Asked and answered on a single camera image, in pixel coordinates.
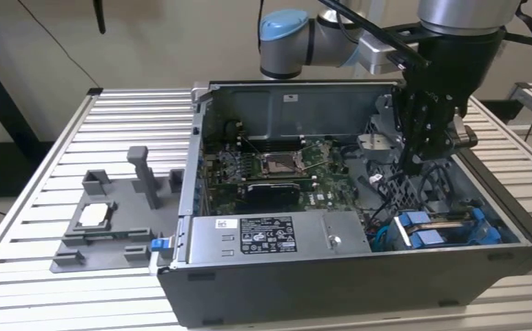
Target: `open computer tower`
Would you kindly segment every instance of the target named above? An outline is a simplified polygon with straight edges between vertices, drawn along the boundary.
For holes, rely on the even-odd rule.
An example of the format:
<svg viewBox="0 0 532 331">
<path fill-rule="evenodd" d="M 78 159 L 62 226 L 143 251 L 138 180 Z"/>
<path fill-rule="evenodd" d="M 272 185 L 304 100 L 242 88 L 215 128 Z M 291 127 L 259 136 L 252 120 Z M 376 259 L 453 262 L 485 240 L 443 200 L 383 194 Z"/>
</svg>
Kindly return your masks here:
<svg viewBox="0 0 532 331">
<path fill-rule="evenodd" d="M 471 150 L 399 172 L 394 84 L 210 84 L 158 276 L 182 325 L 467 305 L 532 270 L 532 216 Z"/>
</svg>

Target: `motherboard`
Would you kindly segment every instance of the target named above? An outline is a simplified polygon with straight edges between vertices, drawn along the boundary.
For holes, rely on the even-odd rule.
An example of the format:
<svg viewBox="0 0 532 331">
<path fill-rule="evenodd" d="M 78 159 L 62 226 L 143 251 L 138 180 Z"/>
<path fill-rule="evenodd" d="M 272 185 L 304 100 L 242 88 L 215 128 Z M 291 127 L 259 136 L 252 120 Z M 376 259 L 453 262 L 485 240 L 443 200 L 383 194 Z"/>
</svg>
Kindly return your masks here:
<svg viewBox="0 0 532 331">
<path fill-rule="evenodd" d="M 334 139 L 242 140 L 206 155 L 210 215 L 327 209 L 362 213 Z"/>
</svg>

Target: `sticker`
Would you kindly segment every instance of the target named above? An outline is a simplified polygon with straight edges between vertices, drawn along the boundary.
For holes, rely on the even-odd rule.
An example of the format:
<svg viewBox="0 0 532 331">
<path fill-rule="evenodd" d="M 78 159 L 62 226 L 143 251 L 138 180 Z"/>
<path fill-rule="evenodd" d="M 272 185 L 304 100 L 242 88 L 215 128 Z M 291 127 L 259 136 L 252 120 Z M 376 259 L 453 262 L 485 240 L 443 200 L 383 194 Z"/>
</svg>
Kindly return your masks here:
<svg viewBox="0 0 532 331">
<path fill-rule="evenodd" d="M 286 94 L 283 96 L 283 102 L 298 102 L 299 101 L 299 94 Z"/>
<path fill-rule="evenodd" d="M 215 229 L 238 229 L 238 219 L 216 219 Z"/>
<path fill-rule="evenodd" d="M 240 219 L 239 233 L 243 254 L 296 252 L 296 235 L 291 216 Z"/>
</svg>

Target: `white wall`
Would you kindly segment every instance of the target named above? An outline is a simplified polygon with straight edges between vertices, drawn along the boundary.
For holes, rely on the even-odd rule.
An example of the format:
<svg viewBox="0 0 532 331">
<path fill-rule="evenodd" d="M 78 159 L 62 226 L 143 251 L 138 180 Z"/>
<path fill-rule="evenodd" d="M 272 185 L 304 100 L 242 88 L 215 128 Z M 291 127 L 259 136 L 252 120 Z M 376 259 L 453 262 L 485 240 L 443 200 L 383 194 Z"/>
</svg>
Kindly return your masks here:
<svg viewBox="0 0 532 331">
<path fill-rule="evenodd" d="M 91 0 L 25 2 L 106 88 L 260 78 L 258 0 L 107 0 L 104 35 Z M 386 25 L 415 21 L 416 7 L 416 1 L 388 0 Z M 266 0 L 264 13 L 280 8 L 304 8 L 315 15 L 320 5 Z M 519 24 L 512 30 L 524 31 Z M 348 68 L 306 68 L 302 78 L 348 78 L 351 73 Z M 54 139 L 92 83 L 17 0 L 0 0 L 0 80 L 41 138 Z M 532 47 L 508 47 L 479 95 L 503 97 L 515 81 L 532 81 Z"/>
</svg>

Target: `power supply label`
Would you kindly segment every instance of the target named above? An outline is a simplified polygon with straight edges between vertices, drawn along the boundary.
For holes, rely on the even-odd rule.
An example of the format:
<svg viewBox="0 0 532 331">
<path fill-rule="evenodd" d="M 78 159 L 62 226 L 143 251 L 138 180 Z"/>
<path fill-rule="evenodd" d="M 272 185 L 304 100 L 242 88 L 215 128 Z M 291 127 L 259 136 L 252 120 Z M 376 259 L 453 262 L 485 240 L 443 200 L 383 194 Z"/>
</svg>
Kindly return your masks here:
<svg viewBox="0 0 532 331">
<path fill-rule="evenodd" d="M 296 252 L 291 216 L 239 219 L 239 237 L 244 254 Z"/>
</svg>

